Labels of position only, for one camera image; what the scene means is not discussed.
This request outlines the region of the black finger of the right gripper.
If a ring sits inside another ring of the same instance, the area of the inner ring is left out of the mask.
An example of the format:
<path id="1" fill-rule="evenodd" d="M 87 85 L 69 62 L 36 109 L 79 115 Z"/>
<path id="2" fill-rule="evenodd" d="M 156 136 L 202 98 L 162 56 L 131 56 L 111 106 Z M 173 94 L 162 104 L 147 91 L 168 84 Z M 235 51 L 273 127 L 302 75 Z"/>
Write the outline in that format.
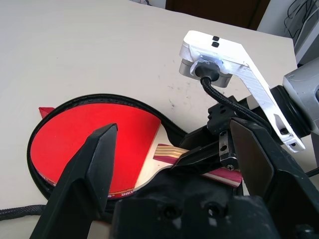
<path id="1" fill-rule="evenodd" d="M 205 174 L 219 168 L 219 143 L 211 143 L 182 154 L 171 171 L 177 174 Z"/>
<path id="2" fill-rule="evenodd" d="M 212 133 L 207 126 L 203 126 L 186 134 L 180 142 L 179 148 L 192 150 L 214 143 L 218 139 L 218 134 Z"/>

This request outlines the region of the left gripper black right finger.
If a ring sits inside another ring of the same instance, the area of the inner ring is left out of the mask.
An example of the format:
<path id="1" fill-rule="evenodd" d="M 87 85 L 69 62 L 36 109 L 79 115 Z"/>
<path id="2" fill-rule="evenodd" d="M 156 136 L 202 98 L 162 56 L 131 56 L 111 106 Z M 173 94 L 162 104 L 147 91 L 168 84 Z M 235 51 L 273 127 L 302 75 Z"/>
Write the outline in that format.
<path id="1" fill-rule="evenodd" d="M 319 192 L 294 158 L 259 125 L 230 121 L 237 161 L 250 195 L 263 199 L 283 239 L 319 237 Z"/>

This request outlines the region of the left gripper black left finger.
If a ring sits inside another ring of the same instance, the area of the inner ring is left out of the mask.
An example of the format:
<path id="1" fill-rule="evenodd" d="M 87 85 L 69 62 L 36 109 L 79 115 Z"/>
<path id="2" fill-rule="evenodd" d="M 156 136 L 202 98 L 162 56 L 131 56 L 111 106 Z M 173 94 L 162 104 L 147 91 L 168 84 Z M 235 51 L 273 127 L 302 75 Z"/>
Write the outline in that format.
<path id="1" fill-rule="evenodd" d="M 114 171 L 118 127 L 95 130 L 64 168 L 32 239 L 85 239 L 104 213 Z"/>

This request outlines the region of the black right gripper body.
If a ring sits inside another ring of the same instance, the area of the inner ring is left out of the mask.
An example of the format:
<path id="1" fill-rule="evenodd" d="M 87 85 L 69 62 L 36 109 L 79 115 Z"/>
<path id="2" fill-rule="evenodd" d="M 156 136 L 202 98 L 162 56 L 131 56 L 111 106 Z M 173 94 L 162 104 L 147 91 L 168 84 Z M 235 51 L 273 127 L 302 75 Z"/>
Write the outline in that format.
<path id="1" fill-rule="evenodd" d="M 208 109 L 207 129 L 213 136 L 217 137 L 219 161 L 222 167 L 225 167 L 229 171 L 239 169 L 230 129 L 232 118 L 246 119 L 247 117 L 221 103 L 217 103 Z"/>

